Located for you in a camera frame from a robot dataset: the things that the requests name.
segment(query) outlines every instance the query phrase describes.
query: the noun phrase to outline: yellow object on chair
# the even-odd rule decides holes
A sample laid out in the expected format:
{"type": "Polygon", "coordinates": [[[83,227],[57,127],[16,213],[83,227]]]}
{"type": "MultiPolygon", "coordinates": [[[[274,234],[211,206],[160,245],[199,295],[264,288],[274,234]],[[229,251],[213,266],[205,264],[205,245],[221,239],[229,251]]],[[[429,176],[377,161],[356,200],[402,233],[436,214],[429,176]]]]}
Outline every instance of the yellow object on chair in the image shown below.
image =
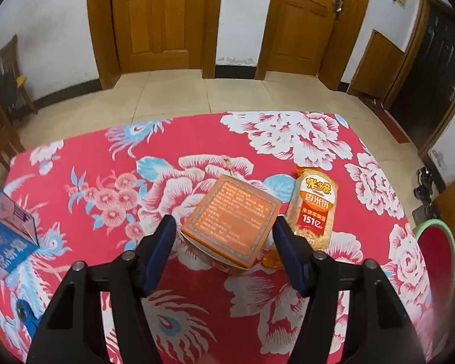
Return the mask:
{"type": "Polygon", "coordinates": [[[25,81],[27,80],[26,76],[20,75],[16,78],[17,81],[17,87],[21,87],[24,85],[25,81]]]}

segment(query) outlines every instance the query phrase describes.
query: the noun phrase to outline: door frame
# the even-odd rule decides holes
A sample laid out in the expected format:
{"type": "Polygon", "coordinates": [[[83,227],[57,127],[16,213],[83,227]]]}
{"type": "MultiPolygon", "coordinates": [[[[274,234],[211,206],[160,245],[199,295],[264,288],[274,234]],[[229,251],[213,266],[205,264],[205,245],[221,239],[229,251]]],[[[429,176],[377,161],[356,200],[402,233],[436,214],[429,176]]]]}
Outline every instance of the door frame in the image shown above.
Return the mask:
{"type": "MultiPolygon", "coordinates": [[[[220,8],[221,0],[204,0],[202,56],[199,67],[204,78],[214,78],[220,8]]],[[[87,0],[87,9],[99,81],[103,89],[111,89],[121,75],[114,34],[112,0],[87,0]]]]}
{"type": "MultiPolygon", "coordinates": [[[[442,11],[455,17],[455,11],[453,8],[441,0],[420,0],[415,25],[413,27],[413,31],[411,32],[408,46],[406,47],[403,63],[394,83],[392,84],[387,96],[382,102],[382,106],[385,110],[389,110],[393,104],[394,100],[398,96],[399,91],[401,90],[401,87],[403,86],[403,83],[406,80],[406,77],[413,67],[413,63],[416,59],[416,56],[418,55],[421,43],[423,42],[428,20],[430,19],[431,5],[435,5],[442,11]]],[[[426,153],[428,153],[435,142],[437,142],[437,139],[441,136],[443,131],[447,128],[448,124],[452,120],[453,115],[455,115],[455,94],[453,96],[452,102],[450,103],[450,107],[448,108],[440,123],[437,125],[425,144],[420,149],[418,149],[418,155],[420,157],[423,157],[426,153]]]]}
{"type": "MultiPolygon", "coordinates": [[[[318,78],[329,89],[336,90],[354,49],[369,0],[344,0],[345,8],[334,23],[319,68],[318,78]]],[[[265,33],[255,79],[263,80],[275,40],[282,0],[270,0],[265,33]]]]}

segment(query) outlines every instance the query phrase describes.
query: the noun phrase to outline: rice cracker package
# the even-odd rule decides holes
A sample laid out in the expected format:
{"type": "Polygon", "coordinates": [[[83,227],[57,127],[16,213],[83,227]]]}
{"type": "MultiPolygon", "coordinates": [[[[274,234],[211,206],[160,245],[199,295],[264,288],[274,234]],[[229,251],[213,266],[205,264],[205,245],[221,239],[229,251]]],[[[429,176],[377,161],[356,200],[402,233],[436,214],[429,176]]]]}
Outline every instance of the rice cracker package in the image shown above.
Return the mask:
{"type": "MultiPolygon", "coordinates": [[[[299,178],[286,214],[288,225],[295,235],[304,237],[312,249],[326,250],[334,225],[338,186],[319,170],[298,167],[297,172],[299,178]]],[[[275,246],[263,257],[263,265],[283,268],[275,246]]]]}

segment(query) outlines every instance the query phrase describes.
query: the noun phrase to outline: orange box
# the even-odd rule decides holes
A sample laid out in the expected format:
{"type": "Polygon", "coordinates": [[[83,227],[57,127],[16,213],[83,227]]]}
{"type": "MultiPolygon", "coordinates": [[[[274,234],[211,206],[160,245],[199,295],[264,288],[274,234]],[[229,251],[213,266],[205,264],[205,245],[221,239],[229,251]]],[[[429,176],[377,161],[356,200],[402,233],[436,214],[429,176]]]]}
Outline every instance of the orange box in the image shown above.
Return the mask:
{"type": "Polygon", "coordinates": [[[255,262],[280,207],[276,197],[222,176],[185,221],[182,234],[208,264],[239,273],[255,262]]]}

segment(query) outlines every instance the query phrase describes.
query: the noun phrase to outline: silver bolt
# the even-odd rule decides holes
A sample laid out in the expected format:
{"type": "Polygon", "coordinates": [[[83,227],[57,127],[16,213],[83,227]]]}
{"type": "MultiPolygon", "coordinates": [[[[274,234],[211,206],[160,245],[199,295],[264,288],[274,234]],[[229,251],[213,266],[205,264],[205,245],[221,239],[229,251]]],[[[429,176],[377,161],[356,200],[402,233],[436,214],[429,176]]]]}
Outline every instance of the silver bolt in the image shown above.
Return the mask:
{"type": "Polygon", "coordinates": [[[123,252],[121,258],[125,261],[133,260],[135,258],[135,252],[133,250],[127,250],[126,252],[123,252]]]}
{"type": "Polygon", "coordinates": [[[316,251],[314,251],[313,256],[314,256],[317,260],[323,260],[323,259],[326,259],[326,258],[327,258],[326,253],[323,252],[323,251],[321,251],[321,250],[316,250],[316,251]]]}
{"type": "Polygon", "coordinates": [[[80,271],[84,268],[84,261],[77,261],[73,264],[74,271],[80,271]]]}
{"type": "Polygon", "coordinates": [[[376,269],[377,268],[377,262],[375,262],[373,259],[367,259],[364,262],[364,265],[369,268],[369,269],[376,269]]]}

